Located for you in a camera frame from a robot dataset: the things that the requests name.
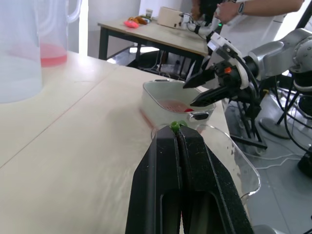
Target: white shirt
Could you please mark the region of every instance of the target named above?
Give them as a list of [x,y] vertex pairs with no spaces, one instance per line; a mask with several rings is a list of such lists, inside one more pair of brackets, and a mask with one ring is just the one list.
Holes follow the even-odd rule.
[[[223,25],[220,35],[232,43],[245,57],[248,52],[270,41],[273,41],[284,17],[258,17],[258,16],[238,16],[237,23],[230,26]],[[208,67],[213,63],[221,62],[223,59],[213,52]],[[204,85],[206,88],[218,87],[218,80],[214,79]]]

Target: measuring jug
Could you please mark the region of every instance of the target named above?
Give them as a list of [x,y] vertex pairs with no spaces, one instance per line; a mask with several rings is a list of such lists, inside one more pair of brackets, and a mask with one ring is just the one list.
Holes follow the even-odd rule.
[[0,103],[30,98],[42,88],[37,0],[2,0]]
[[42,67],[67,61],[68,24],[80,15],[82,0],[77,0],[73,14],[68,15],[68,0],[39,0],[39,38]]

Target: wooden table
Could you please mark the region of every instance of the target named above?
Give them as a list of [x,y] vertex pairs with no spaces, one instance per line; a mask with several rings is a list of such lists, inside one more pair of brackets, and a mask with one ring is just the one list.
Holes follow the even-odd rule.
[[98,23],[101,27],[99,59],[107,60],[109,36],[138,43],[137,59],[143,44],[196,61],[194,71],[200,69],[203,58],[208,55],[206,40],[193,32],[161,26],[156,22],[134,29],[126,27],[124,21],[125,19],[120,19]]
[[[0,233],[124,233],[132,176],[151,143],[142,84],[157,78],[69,53],[43,69],[40,94],[0,105]],[[209,123],[228,132],[220,102]],[[240,191],[231,149],[217,147]]]

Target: clear plastic container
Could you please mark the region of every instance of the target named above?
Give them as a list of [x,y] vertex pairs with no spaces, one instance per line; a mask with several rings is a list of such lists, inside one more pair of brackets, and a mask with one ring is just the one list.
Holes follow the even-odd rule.
[[0,6],[0,103],[30,98],[42,89],[37,0]]
[[183,89],[183,84],[182,81],[168,79],[143,84],[141,113],[151,128],[184,120],[190,128],[195,129],[197,125],[207,122],[215,105],[190,106],[201,92],[195,88]]
[[[156,133],[152,130],[152,139]],[[261,187],[260,175],[228,134],[211,125],[199,124],[196,130],[205,139],[206,145],[229,170],[243,205]]]
[[42,67],[56,66],[67,61],[68,24],[80,15],[82,0],[68,15],[68,0],[38,0],[39,37]]

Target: hand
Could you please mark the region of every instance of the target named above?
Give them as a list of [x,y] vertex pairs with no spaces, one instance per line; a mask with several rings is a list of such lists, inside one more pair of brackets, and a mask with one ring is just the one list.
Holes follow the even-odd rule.
[[231,1],[224,2],[218,4],[217,7],[219,7],[219,14],[215,12],[214,16],[224,24],[230,22],[235,16],[238,15],[239,3],[237,4]]
[[193,5],[191,13],[194,20],[199,20],[199,18],[201,17],[199,5]]

